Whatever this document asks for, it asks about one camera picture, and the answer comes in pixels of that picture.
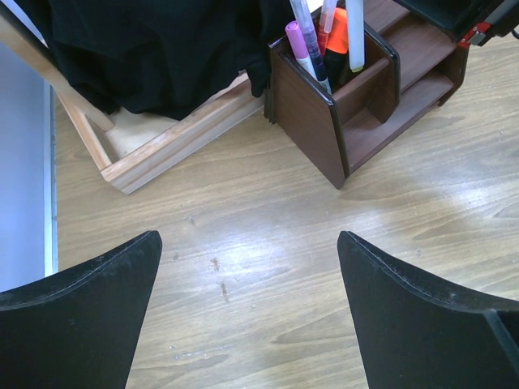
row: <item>wooden pen holder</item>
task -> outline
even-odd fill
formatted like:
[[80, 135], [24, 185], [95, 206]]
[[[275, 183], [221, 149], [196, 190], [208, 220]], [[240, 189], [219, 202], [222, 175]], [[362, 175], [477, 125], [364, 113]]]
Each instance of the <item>wooden pen holder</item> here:
[[462, 84], [468, 49], [392, 0], [365, 0], [366, 65], [327, 93], [295, 61], [286, 36], [270, 46], [265, 116], [337, 188]]

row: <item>red clip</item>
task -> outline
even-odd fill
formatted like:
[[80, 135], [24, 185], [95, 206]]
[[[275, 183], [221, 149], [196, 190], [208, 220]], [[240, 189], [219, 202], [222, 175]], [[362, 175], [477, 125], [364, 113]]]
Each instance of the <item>red clip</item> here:
[[465, 36], [463, 36], [463, 38], [461, 39], [461, 41], [458, 42], [457, 45], [467, 49], [470, 46], [470, 38], [476, 35], [476, 32], [487, 32], [490, 27], [492, 27], [492, 25], [487, 22], [481, 22], [476, 24], [474, 28], [472, 28], [469, 32], [466, 33]]

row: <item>wooden frame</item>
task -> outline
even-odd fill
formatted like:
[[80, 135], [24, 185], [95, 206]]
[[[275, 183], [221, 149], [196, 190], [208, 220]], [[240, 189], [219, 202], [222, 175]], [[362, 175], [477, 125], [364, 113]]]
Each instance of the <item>wooden frame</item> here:
[[101, 175], [125, 194], [164, 173], [264, 105], [263, 99], [251, 95], [250, 82], [242, 74], [180, 122], [146, 113], [134, 115], [124, 109], [108, 116], [70, 86], [48, 49], [2, 3], [0, 39], [53, 86]]

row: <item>marker cap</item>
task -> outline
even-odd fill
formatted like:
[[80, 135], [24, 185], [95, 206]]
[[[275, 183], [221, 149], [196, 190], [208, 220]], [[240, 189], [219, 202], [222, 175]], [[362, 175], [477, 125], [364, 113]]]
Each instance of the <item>marker cap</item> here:
[[333, 26], [326, 49], [336, 53], [348, 53], [348, 19], [346, 18], [346, 10], [344, 8], [336, 8], [333, 15]]
[[285, 27], [285, 32], [289, 38], [290, 47], [292, 47], [294, 56], [297, 59], [307, 58], [310, 54], [308, 54], [307, 45], [302, 38], [302, 32], [301, 28], [299, 27], [299, 23], [296, 21], [288, 23]]

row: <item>black fabric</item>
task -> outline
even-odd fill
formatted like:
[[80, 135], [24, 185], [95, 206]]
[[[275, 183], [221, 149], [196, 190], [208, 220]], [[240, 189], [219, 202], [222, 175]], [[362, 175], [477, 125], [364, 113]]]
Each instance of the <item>black fabric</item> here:
[[289, 0], [16, 0], [69, 83], [113, 112], [182, 119], [247, 70], [268, 82], [267, 42]]

